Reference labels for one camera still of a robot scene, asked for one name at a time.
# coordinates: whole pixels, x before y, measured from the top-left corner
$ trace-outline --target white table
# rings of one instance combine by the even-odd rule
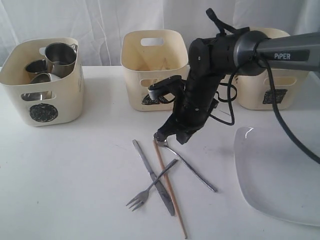
[[[66,124],[25,125],[0,87],[0,239],[182,239],[178,218],[170,216],[154,190],[141,209],[131,212],[125,207],[151,183],[132,140],[140,142],[159,173],[153,133],[170,112],[133,110],[121,67],[88,66],[83,71],[83,113]],[[283,111],[298,136],[319,121],[320,86],[313,76],[293,106]],[[218,109],[228,111],[225,103]],[[319,239],[320,228],[273,219],[245,202],[234,163],[235,131],[279,125],[272,111],[250,111],[237,103],[234,110],[234,126],[209,119],[185,145],[169,138],[171,146],[220,189],[211,192],[181,162],[172,169],[189,238]],[[229,118],[219,110],[214,114]],[[162,152],[167,163],[173,159]]]

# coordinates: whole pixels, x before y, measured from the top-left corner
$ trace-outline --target table knife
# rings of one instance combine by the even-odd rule
[[[142,151],[137,140],[132,140],[132,143],[133,143],[135,149],[138,151],[147,171],[149,172],[151,179],[154,181],[157,178],[157,176],[156,176],[155,172],[152,170],[152,168],[147,160],[146,155]],[[175,215],[175,207],[174,207],[174,204],[171,200],[169,193],[167,192],[167,190],[165,189],[165,187],[163,186],[163,184],[160,181],[158,181],[154,186],[157,189],[158,193],[160,194],[160,197],[161,197],[162,201],[164,202],[164,205],[168,209],[170,215],[174,216]]]

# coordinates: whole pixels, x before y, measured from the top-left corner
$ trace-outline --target fork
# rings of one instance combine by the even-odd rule
[[[148,200],[149,197],[149,191],[152,188],[153,185],[155,185],[158,180],[162,177],[163,174],[165,174],[171,167],[173,167],[176,163],[177,163],[178,159],[173,159],[163,170],[162,172],[160,172],[159,176],[150,184],[150,186],[148,186],[148,188],[142,192],[139,192],[134,198],[132,198],[127,204],[126,206],[128,206],[129,204],[133,203],[130,207],[132,208],[133,206],[135,206],[135,208],[132,210],[132,212],[134,210],[137,210],[138,208],[140,208],[143,204],[145,204],[145,202]]]

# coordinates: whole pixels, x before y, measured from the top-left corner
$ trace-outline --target black circular sticker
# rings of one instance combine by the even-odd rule
[[[30,117],[39,123],[50,122],[58,117],[58,110],[55,106],[45,103],[33,105],[30,107],[29,112]]]

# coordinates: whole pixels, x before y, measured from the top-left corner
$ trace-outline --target white plate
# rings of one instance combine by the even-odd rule
[[[304,141],[318,155],[319,136],[309,134]],[[249,205],[277,219],[320,227],[320,164],[298,149],[283,130],[239,128],[234,160]]]

